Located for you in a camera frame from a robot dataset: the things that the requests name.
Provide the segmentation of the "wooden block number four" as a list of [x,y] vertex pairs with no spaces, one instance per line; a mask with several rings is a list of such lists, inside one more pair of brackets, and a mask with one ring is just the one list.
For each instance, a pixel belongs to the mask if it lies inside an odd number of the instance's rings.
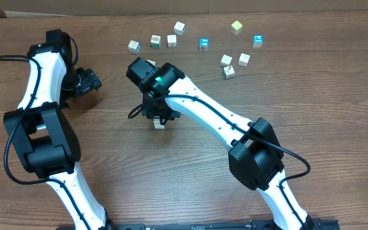
[[232,77],[234,77],[235,72],[234,72],[234,68],[232,65],[224,67],[222,70],[222,74],[224,76],[225,79],[230,79]]

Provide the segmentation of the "wooden block red three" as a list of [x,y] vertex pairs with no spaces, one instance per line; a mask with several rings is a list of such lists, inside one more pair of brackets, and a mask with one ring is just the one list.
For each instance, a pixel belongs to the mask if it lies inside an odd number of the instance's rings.
[[153,123],[155,124],[155,126],[159,126],[160,125],[160,120],[159,119],[154,119]]

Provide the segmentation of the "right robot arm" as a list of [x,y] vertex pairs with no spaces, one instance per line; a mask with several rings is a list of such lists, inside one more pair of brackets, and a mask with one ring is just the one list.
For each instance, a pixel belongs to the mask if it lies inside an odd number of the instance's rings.
[[203,93],[176,66],[161,67],[138,57],[126,77],[141,91],[142,104],[128,115],[142,114],[164,126],[185,115],[213,135],[228,152],[229,170],[250,190],[257,190],[270,208],[280,229],[312,229],[311,217],[300,207],[288,185],[282,157],[303,158],[281,147],[271,124],[251,121],[220,105]]

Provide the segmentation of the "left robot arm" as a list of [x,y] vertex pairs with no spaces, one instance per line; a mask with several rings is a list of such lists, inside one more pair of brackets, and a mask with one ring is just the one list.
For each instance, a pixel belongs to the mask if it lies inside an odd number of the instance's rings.
[[3,117],[8,140],[3,164],[7,176],[20,185],[8,166],[13,146],[23,168],[46,183],[62,200],[74,229],[111,229],[105,208],[95,199],[80,166],[81,147],[63,113],[66,100],[98,90],[102,83],[92,69],[76,68],[78,50],[66,32],[46,32],[46,41],[32,45],[26,55],[1,55],[0,61],[23,61],[31,70],[26,92],[14,111]]

